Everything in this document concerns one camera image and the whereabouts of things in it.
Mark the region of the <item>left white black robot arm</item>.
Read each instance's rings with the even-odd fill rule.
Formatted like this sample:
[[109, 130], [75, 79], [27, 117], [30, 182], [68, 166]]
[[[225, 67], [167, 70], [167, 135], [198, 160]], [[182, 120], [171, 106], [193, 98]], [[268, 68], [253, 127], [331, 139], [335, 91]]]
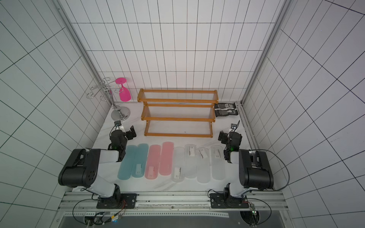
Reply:
[[109, 134], [108, 149], [74, 149], [60, 171], [58, 182], [70, 188], [82, 187], [98, 196], [97, 209], [133, 209], [137, 194], [125, 194], [116, 183], [99, 174], [101, 164], [119, 164], [126, 161], [127, 142], [136, 137], [133, 126], [123, 132], [116, 129]]

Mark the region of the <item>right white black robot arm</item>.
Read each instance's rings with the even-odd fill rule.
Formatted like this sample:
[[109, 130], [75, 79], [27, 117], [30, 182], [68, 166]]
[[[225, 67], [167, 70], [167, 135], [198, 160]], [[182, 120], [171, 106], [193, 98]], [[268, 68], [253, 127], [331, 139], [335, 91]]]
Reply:
[[252, 192], [275, 192], [274, 177], [267, 154], [269, 150], [241, 149], [242, 135], [235, 131], [220, 131], [218, 141], [225, 145], [225, 161], [238, 165], [238, 180], [226, 185], [222, 193], [208, 193], [213, 209], [248, 209], [253, 204], [247, 194]]

